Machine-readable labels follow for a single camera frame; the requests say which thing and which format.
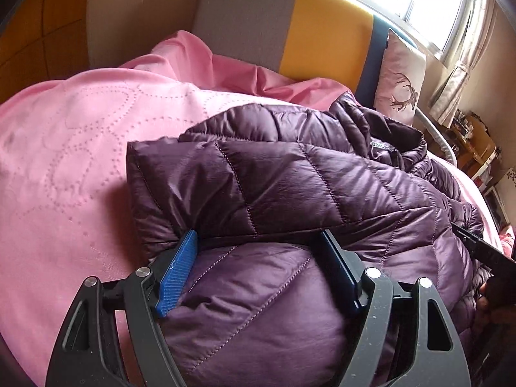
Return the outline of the pink deer print pillow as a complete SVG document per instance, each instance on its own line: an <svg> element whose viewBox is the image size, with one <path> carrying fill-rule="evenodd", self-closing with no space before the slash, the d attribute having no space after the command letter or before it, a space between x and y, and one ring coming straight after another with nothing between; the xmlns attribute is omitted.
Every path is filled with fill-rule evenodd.
<svg viewBox="0 0 516 387"><path fill-rule="evenodd" d="M390 29L373 107L384 116L412 126L425 73L426 56Z"/></svg>

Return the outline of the red orange ruffled quilt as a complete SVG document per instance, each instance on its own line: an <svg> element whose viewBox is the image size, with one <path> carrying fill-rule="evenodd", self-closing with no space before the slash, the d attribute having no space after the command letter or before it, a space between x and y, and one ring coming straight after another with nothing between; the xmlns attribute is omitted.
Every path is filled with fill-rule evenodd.
<svg viewBox="0 0 516 387"><path fill-rule="evenodd" d="M502 245L503 254L511 259L515 244L515 232L510 224L500 231L500 243Z"/></svg>

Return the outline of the wooden wardrobe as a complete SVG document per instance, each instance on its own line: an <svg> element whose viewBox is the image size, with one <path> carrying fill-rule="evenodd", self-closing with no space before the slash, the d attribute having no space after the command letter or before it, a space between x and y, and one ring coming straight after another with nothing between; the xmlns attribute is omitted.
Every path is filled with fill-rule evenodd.
<svg viewBox="0 0 516 387"><path fill-rule="evenodd" d="M1 33L1 101L89 68L87 0L22 0Z"/></svg>

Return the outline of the right pink curtain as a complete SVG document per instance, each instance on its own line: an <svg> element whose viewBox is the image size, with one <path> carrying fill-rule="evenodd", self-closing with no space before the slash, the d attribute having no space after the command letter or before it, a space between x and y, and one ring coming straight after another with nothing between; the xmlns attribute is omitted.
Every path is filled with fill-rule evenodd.
<svg viewBox="0 0 516 387"><path fill-rule="evenodd" d="M430 99L430 116L450 128L472 71L482 59L496 21L495 0L473 0L461 51L445 81Z"/></svg>

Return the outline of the purple quilted down jacket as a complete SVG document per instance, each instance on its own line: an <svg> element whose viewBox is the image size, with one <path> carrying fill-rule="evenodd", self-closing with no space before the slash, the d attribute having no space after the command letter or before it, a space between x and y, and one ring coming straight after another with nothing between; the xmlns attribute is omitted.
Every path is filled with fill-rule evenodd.
<svg viewBox="0 0 516 387"><path fill-rule="evenodd" d="M176 138L131 142L149 259L188 231L199 255L162 320L189 386L325 386L359 327L317 261L329 230L396 281L433 281L462 342L484 275L452 231L484 226L422 133L342 95L326 111L249 104Z"/></svg>

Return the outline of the grey yellow blue headboard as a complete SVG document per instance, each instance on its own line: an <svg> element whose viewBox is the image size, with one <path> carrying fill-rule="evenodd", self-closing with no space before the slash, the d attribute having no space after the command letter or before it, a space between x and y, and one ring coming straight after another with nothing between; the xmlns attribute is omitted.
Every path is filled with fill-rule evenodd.
<svg viewBox="0 0 516 387"><path fill-rule="evenodd" d="M292 80L336 80L372 107L387 34L356 0L197 0L192 32L213 53Z"/></svg>

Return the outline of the pink dotted bed cover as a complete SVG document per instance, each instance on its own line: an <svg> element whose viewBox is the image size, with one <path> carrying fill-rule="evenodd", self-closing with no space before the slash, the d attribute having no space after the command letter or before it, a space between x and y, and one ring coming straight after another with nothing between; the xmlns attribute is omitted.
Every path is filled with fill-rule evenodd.
<svg viewBox="0 0 516 387"><path fill-rule="evenodd" d="M176 138L249 104L328 110L352 91L295 82L179 32L149 54L30 86L1 106L1 334L36 385L80 283L149 259L132 215L131 142Z"/></svg>

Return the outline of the white low shelf unit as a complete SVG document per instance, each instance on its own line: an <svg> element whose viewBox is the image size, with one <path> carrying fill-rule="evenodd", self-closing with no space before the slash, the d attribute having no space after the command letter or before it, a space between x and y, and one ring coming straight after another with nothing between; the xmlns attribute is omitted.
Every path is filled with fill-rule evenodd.
<svg viewBox="0 0 516 387"><path fill-rule="evenodd" d="M484 193L484 200L500 231L509 225L515 226L515 167L511 167L505 175Z"/></svg>

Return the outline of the cluttered wooden desk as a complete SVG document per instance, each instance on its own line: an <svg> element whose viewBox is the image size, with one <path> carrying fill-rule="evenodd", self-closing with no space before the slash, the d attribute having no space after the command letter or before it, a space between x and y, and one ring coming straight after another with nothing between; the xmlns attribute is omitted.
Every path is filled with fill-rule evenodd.
<svg viewBox="0 0 516 387"><path fill-rule="evenodd" d="M458 168L479 184L484 172L490 170L498 150L487 126L476 113L457 111L451 132L453 143L458 148Z"/></svg>

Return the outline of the grey curved bed rail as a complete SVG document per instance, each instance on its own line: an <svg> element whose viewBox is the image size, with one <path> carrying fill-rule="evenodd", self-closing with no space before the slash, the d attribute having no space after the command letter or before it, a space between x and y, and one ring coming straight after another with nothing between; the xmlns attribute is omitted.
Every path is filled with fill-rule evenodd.
<svg viewBox="0 0 516 387"><path fill-rule="evenodd" d="M437 143L444 154L445 160L452 164L454 167L457 167L457 157L455 155L454 150L451 145L444 138L443 134L438 130L438 128L434 125L434 123L430 120L428 116L420 110L419 107L414 108L414 117L418 119L418 121L424 126L426 131L430 134L433 140Z"/></svg>

